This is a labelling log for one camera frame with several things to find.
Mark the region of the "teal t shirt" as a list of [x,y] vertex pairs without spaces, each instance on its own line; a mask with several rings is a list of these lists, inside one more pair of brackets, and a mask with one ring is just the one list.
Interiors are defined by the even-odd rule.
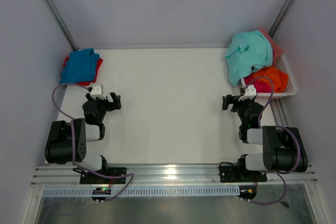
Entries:
[[273,63],[271,43],[260,30],[237,33],[227,48],[228,80],[236,86],[240,79]]

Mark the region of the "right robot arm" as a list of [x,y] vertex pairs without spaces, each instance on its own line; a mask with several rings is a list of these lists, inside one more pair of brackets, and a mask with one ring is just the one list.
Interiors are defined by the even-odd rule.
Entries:
[[259,116],[264,107],[255,98],[223,96],[222,110],[226,111],[230,105],[231,111],[237,113],[241,121],[239,139],[244,144],[260,145],[262,152],[242,155],[233,170],[226,172],[227,175],[234,173],[238,181],[259,179],[265,182],[267,179],[263,172],[289,174],[307,170],[308,157],[296,127],[260,126]]

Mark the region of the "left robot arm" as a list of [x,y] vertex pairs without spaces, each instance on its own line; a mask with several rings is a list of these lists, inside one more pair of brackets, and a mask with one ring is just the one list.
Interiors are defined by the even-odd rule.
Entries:
[[103,119],[106,113],[121,109],[121,97],[114,92],[110,96],[111,102],[107,97],[92,98],[87,93],[87,101],[82,105],[83,118],[52,122],[45,147],[47,163],[63,165],[74,162],[77,165],[75,172],[92,177],[99,183],[112,176],[105,157],[89,153],[87,148],[88,142],[104,139],[106,127]]

